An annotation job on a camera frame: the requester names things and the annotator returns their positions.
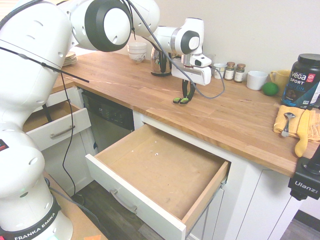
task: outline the kettle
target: kettle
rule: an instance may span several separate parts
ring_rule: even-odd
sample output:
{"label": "kettle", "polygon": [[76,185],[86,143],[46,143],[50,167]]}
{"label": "kettle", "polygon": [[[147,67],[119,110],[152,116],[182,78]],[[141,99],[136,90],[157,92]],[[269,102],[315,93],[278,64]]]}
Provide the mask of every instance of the kettle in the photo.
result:
{"label": "kettle", "polygon": [[153,47],[151,51],[151,74],[158,77],[165,77],[171,75],[171,69],[172,64],[166,55]]}

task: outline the yellow mug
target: yellow mug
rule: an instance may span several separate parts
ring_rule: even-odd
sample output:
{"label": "yellow mug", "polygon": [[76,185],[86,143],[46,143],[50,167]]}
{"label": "yellow mug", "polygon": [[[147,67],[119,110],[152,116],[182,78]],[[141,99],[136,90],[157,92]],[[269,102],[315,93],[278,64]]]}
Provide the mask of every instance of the yellow mug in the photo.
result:
{"label": "yellow mug", "polygon": [[284,94],[290,72],[290,70],[278,70],[270,73],[271,82],[275,83],[279,87],[279,91],[277,93],[278,96],[282,96],[282,94]]}

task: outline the black dishwasher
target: black dishwasher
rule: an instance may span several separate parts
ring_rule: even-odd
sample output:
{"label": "black dishwasher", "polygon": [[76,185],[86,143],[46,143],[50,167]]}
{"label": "black dishwasher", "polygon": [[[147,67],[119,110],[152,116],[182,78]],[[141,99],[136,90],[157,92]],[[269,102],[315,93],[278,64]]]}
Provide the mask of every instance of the black dishwasher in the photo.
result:
{"label": "black dishwasher", "polygon": [[99,153],[135,130],[131,109],[86,90],[82,97]]}

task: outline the wooden countertop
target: wooden countertop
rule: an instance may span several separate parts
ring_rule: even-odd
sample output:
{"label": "wooden countertop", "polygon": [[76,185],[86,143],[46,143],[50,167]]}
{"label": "wooden countertop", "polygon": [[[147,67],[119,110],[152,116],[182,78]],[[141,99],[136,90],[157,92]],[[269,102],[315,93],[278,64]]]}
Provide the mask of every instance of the wooden countertop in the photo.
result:
{"label": "wooden countertop", "polygon": [[[65,88],[71,88],[73,86],[75,86],[75,82],[68,79],[68,78],[65,78],[65,76],[63,76],[63,79],[64,79],[64,84],[65,84]],[[56,93],[56,92],[59,92],[61,90],[64,89],[64,84],[62,82],[62,78],[61,76],[59,75],[59,77],[56,79],[55,81],[55,84],[53,86],[53,89],[51,91],[52,94]]]}
{"label": "wooden countertop", "polygon": [[[58,190],[60,193],[65,193],[48,173],[44,172],[43,175],[45,178],[49,179],[52,188]],[[73,234],[71,240],[83,240],[84,238],[98,235],[101,235],[101,240],[108,240],[78,206],[65,200],[55,192],[53,194],[56,197],[63,214],[72,222]]]}
{"label": "wooden countertop", "polygon": [[[289,177],[295,172],[298,139],[273,132],[280,97],[248,89],[245,82],[225,81],[225,92],[216,99],[196,92],[187,105],[173,104],[175,97],[182,96],[181,79],[152,76],[149,61],[135,63],[117,53],[82,55],[63,69],[90,81],[66,76],[76,86]],[[215,96],[222,83],[212,78],[209,85],[198,88]],[[304,157],[311,158],[317,147],[309,142]]]}

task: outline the metal spoon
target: metal spoon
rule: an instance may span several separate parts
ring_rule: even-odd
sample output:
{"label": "metal spoon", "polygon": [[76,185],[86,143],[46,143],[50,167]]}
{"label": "metal spoon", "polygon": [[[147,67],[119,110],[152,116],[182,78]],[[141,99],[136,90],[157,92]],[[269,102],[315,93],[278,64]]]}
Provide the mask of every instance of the metal spoon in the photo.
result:
{"label": "metal spoon", "polygon": [[284,127],[284,129],[283,129],[283,131],[281,133],[281,136],[282,137],[288,137],[289,136],[289,121],[290,121],[290,119],[295,118],[296,115],[294,115],[291,112],[286,112],[284,115],[288,118],[288,121],[286,122],[286,125],[285,125],[285,127]]}

